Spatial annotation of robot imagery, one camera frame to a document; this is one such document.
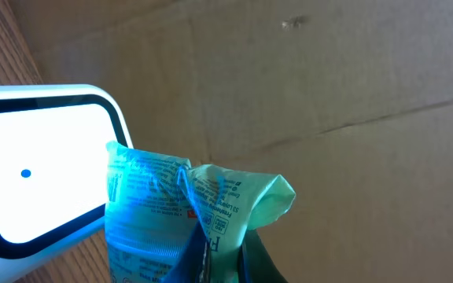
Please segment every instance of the black border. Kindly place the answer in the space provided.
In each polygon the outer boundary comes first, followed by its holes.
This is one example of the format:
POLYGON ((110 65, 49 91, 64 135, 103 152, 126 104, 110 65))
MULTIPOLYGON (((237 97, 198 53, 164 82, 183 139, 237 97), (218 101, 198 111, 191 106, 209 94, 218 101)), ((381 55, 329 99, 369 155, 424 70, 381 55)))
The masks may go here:
MULTIPOLYGON (((102 106, 109 114, 118 142, 127 146, 127 140, 118 117, 118 112, 105 98, 94 94, 80 94, 60 97, 17 98, 0 100, 0 113, 19 112, 27 110, 58 108, 74 105, 97 104, 102 106)), ((68 235, 104 216, 105 206, 101 205, 80 217, 65 223, 27 243, 14 244, 5 240, 0 234, 0 258, 22 259, 58 242, 68 235)))

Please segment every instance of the blue dot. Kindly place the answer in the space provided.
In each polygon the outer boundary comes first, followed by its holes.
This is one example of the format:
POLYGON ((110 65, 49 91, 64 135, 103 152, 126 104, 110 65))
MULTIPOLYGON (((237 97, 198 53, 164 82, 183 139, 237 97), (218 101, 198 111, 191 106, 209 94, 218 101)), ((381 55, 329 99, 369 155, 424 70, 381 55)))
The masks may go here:
POLYGON ((31 170, 28 169, 23 169, 22 172, 20 173, 22 177, 24 178, 29 178, 31 177, 31 170))

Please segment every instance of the brown cardboard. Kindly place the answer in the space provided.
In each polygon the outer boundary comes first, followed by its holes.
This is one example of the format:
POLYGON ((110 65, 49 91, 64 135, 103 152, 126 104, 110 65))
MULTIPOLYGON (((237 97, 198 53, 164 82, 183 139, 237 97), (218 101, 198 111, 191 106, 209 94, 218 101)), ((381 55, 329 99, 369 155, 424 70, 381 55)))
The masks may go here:
POLYGON ((290 281, 453 282, 453 2, 12 4, 44 80, 106 89, 136 147, 284 174, 260 233, 290 281))
POLYGON ((294 186, 290 213, 259 229, 290 282, 453 282, 453 105, 220 165, 294 186))

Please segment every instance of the red label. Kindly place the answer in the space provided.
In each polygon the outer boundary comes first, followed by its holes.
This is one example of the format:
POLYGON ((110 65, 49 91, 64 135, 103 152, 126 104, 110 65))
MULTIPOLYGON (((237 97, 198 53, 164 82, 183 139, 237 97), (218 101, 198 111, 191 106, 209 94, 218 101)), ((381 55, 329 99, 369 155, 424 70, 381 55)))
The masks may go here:
POLYGON ((197 215, 195 214, 195 211, 193 209, 190 209, 188 212, 188 218, 196 218, 197 215))

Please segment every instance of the dark object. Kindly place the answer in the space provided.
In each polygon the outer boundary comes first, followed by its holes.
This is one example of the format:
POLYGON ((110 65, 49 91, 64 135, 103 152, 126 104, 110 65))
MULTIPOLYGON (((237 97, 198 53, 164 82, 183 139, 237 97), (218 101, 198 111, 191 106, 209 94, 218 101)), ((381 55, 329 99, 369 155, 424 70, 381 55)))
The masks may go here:
MULTIPOLYGON (((200 223, 193 229, 186 249, 178 264, 169 272, 163 283, 209 283, 211 249, 200 223)), ((255 230, 247 231, 238 257, 239 283, 286 283, 279 273, 255 230)))
POLYGON ((248 230, 237 263, 239 283, 287 282, 268 255, 256 230, 248 230))
POLYGON ((308 21, 309 21, 309 18, 308 18, 308 16, 305 16, 305 15, 290 17, 288 20, 282 21, 281 26, 285 30, 301 28, 301 26, 303 24, 306 24, 308 21))

